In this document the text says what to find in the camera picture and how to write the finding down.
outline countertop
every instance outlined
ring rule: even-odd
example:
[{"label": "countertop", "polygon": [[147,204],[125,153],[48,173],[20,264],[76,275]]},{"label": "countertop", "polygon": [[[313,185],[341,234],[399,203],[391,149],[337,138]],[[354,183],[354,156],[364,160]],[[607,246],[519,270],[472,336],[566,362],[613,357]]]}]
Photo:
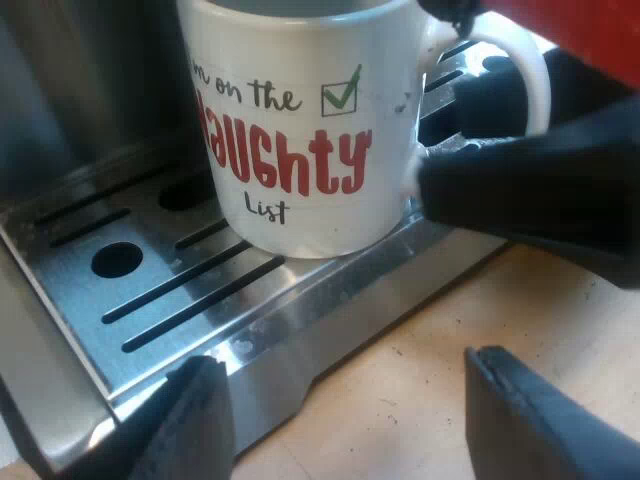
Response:
[{"label": "countertop", "polygon": [[[295,418],[239,459],[233,480],[473,478],[466,346],[503,345],[640,439],[639,337],[640,293],[511,248],[320,379]],[[0,470],[0,480],[31,478],[19,460]]]}]

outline mug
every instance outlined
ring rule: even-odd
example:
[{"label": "mug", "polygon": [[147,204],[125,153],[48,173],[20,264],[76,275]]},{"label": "mug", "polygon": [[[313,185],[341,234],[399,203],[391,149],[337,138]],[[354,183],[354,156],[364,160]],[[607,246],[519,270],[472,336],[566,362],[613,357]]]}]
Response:
[{"label": "mug", "polygon": [[[256,247],[298,258],[363,249],[402,219],[425,77],[458,41],[415,0],[177,0],[222,212]],[[496,14],[472,40],[524,78],[544,133],[549,76],[533,39]]]}]

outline coffee machine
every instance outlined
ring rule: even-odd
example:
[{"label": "coffee machine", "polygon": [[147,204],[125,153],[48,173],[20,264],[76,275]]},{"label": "coffee machine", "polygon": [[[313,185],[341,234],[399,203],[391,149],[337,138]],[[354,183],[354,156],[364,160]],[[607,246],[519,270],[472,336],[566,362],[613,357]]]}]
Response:
[{"label": "coffee machine", "polygon": [[[0,11],[3,416],[40,468],[83,458],[193,355],[226,365],[240,453],[314,379],[505,245],[411,203],[361,252],[260,251],[216,201],[173,0]],[[466,41],[442,56],[421,111],[433,151],[491,143],[457,133],[453,86],[504,57]]]}]

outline red object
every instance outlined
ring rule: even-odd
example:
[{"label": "red object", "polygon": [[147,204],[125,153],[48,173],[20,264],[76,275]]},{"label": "red object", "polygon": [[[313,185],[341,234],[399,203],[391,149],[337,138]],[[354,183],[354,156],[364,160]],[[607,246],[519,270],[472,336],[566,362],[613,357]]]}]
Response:
[{"label": "red object", "polygon": [[640,88],[640,0],[483,0],[586,64]]}]

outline drip tray grate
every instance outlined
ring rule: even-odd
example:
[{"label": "drip tray grate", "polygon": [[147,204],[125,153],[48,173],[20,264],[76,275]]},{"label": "drip tray grate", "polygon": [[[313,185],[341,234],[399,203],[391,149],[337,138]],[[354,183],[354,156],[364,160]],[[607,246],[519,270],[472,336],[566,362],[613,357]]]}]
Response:
[{"label": "drip tray grate", "polygon": [[[423,125],[483,52],[495,48],[441,61]],[[442,149],[482,145],[442,136]],[[297,411],[316,376],[503,244],[411,204],[362,252],[273,256],[233,232],[208,167],[178,161],[184,151],[119,160],[2,216],[5,243],[119,419],[188,355],[210,354],[226,363],[243,450]]]}]

